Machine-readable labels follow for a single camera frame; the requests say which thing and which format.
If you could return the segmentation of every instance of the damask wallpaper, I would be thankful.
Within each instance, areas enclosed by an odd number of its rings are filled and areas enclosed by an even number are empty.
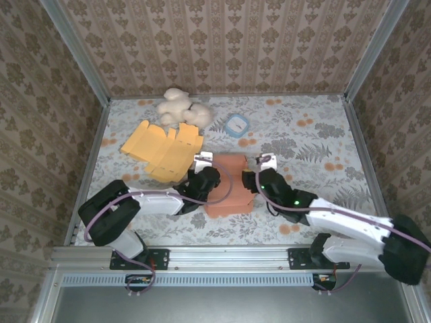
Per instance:
[[[389,0],[60,0],[112,97],[343,92]]]
[[[390,214],[431,240],[431,1],[409,2],[354,106]]]
[[[100,112],[41,4],[0,1],[0,322],[25,322],[37,300]]]

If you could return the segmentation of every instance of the white bracket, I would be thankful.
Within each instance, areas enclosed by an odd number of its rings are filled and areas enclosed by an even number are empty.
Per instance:
[[[208,161],[206,162],[203,160],[196,160],[197,157],[198,158],[205,158],[205,159],[213,161],[213,153],[210,153],[209,151],[201,151],[201,153],[195,155],[195,162],[196,162],[195,174],[199,173],[203,168],[212,165],[212,163],[210,163]]]
[[[130,259],[135,258],[138,254],[143,252],[141,240],[129,229],[124,230],[121,235],[109,243],[108,246],[118,250]]]
[[[183,200],[169,195],[169,193],[179,194],[177,190],[173,188],[167,188],[166,190],[157,190],[160,194],[145,195],[146,190],[138,188],[129,188],[129,192],[142,192],[141,195],[135,195],[133,198],[139,202],[141,209],[139,210],[137,216],[139,215],[173,215],[177,214],[184,203]]]
[[[365,242],[335,236],[323,245],[323,254],[332,262],[351,262],[383,270],[383,263],[378,259],[381,253]]]
[[[261,164],[261,171],[267,170],[269,168],[273,168],[275,171],[277,171],[277,157],[273,153],[263,153],[261,158],[265,156],[271,156],[271,159]]]

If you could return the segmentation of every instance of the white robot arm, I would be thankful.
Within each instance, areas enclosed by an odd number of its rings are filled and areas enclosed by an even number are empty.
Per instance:
[[[84,239],[88,231],[96,246],[111,246],[130,259],[147,251],[143,240],[127,226],[138,212],[139,216],[182,215],[197,209],[196,201],[206,202],[209,192],[220,183],[220,173],[211,166],[212,153],[195,156],[202,157],[206,161],[197,160],[188,180],[166,190],[129,188],[122,180],[105,186],[78,210],[87,227]]]
[[[275,156],[265,154],[262,157],[266,155],[271,158],[266,157],[267,161],[260,163],[260,190],[254,181],[254,173],[249,174],[248,178],[243,174],[244,185],[252,192],[262,192],[273,205],[274,211],[288,221],[320,227],[345,236],[319,234],[310,247],[310,259],[315,265],[352,262],[385,268],[393,278],[409,285],[420,282],[428,251],[392,232],[400,231],[430,246],[413,220],[402,214],[394,219],[365,215],[334,205],[311,192],[292,189],[283,176],[276,172]]]

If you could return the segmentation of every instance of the orange foam block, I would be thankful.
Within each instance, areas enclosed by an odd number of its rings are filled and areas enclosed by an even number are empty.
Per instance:
[[[242,183],[242,171],[248,168],[247,160],[244,155],[215,155],[215,162],[226,168],[234,180],[234,188],[229,197],[221,203],[206,205],[205,211],[211,218],[227,217],[231,214],[250,213],[253,210],[252,194]],[[218,187],[208,194],[208,201],[214,202],[221,199],[229,190],[229,177],[220,169],[221,182]]]

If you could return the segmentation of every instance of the table surface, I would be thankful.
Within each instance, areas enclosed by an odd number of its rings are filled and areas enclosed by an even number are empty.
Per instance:
[[[204,136],[202,150],[245,154],[252,170],[261,152],[273,152],[279,173],[293,188],[314,192],[349,209],[375,214],[341,96],[226,96],[192,100],[210,106],[214,113],[213,123],[200,131]],[[111,101],[89,198],[119,178],[134,188],[172,186],[149,178],[143,171],[146,163],[120,152],[142,120],[160,124],[156,106],[163,101]],[[249,132],[241,139],[223,130],[234,113],[250,122]],[[137,214],[129,227],[149,246],[309,244],[320,232],[318,228],[292,225],[283,217],[273,217],[261,196],[255,198],[251,214],[210,219],[199,207],[181,216]],[[75,245],[88,245],[83,233],[81,223]]]

